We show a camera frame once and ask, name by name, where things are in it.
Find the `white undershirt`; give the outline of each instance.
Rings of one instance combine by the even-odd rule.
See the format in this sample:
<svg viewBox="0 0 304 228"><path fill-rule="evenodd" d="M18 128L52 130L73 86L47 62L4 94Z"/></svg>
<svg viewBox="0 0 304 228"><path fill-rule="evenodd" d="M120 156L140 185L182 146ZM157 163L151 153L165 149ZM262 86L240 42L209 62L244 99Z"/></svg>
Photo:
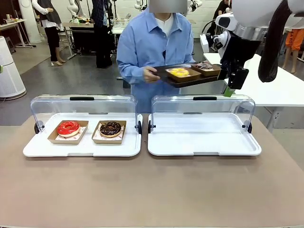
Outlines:
<svg viewBox="0 0 304 228"><path fill-rule="evenodd" d="M48 10L45 9L45 8L42 8L42 7L38 4L37 0L32 0L32 5L33 5L33 7L34 7L36 10L38 10L41 14L46 15L46 14L48 13ZM60 25L56 24L55 22L51 22L51 21L49 21L49 20L42 20L41 23L42 23L42 26L43 26L44 28L60 27Z"/></svg>
<svg viewBox="0 0 304 228"><path fill-rule="evenodd" d="M159 20L157 18L155 18L155 19L156 19L156 22L158 24L158 27L160 27L162 29L162 31L168 37L169 34L170 34L170 31L171 31L173 22L174 22L174 16L173 16L173 14L171 14L171 16L169 17L169 19L166 20L166 21L162 21L162 20Z"/></svg>

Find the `shirt collar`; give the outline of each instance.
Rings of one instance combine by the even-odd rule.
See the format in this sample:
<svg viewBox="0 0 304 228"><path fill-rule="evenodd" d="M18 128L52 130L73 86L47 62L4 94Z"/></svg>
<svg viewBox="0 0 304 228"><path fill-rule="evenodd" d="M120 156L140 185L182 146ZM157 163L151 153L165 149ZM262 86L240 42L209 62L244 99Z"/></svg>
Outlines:
<svg viewBox="0 0 304 228"><path fill-rule="evenodd" d="M147 15L146 21L147 21L148 31L151 32L153 29L158 27L157 21L156 21L155 16L154 16L154 13L150 13L149 8L147 8L143 13L145 13ZM181 30L182 31L182 27L181 27L181 24L179 22L179 19L176 16L176 13L173 13L173 16L174 16L174 22L173 22L171 31L172 32L174 32L176 30Z"/></svg>

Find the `orange shorts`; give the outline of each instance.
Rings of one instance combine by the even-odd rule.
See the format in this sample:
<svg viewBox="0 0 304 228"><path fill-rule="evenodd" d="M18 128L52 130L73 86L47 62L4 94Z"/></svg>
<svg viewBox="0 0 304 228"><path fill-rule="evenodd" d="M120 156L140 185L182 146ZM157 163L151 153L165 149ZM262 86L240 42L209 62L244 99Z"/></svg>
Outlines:
<svg viewBox="0 0 304 228"><path fill-rule="evenodd" d="M288 32L286 38L286 46L291 47L292 50L300 50L302 41L304 39L304 29L293 29L291 32Z"/></svg>

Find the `red frosted donut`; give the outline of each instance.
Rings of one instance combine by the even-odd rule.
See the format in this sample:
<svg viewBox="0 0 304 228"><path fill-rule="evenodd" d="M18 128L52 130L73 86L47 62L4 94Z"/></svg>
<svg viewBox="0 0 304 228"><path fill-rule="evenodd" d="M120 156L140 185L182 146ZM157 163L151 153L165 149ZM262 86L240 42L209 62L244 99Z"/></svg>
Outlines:
<svg viewBox="0 0 304 228"><path fill-rule="evenodd" d="M59 127L57 128L57 133L62 137L71 137L76 135L79 130L79 123L75 121L66 121L59 125Z"/></svg>

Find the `plaid shirt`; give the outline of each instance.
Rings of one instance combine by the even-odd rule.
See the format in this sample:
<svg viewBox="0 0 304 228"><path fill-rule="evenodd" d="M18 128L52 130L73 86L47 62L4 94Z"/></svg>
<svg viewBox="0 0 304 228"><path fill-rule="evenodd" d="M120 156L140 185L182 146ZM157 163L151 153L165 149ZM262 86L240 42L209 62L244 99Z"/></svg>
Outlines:
<svg viewBox="0 0 304 228"><path fill-rule="evenodd" d="M92 19L98 27L104 25L105 11L107 8L106 0L92 0L93 10L92 10Z"/></svg>

